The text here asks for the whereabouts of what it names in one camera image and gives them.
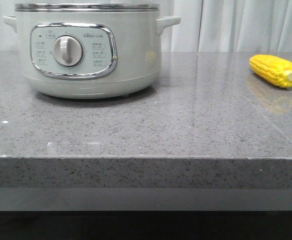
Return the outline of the yellow corn cob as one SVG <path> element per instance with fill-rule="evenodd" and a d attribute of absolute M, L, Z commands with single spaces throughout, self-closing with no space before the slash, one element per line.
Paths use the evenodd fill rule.
<path fill-rule="evenodd" d="M 292 62 L 269 54 L 257 54 L 249 59 L 251 69 L 267 82 L 279 88 L 292 87 Z"/>

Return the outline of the pale green electric cooking pot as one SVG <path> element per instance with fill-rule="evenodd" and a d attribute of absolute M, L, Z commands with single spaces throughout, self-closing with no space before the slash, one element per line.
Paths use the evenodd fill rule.
<path fill-rule="evenodd" d="M 180 23 L 157 7 L 17 5 L 3 18 L 18 35 L 29 85 L 54 97 L 101 99 L 150 86 L 161 71 L 161 34 Z"/>

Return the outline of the white curtain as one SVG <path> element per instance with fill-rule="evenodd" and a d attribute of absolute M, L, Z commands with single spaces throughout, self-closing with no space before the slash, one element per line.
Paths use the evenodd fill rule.
<path fill-rule="evenodd" d="M 292 0 L 159 0 L 163 52 L 292 52 Z"/>

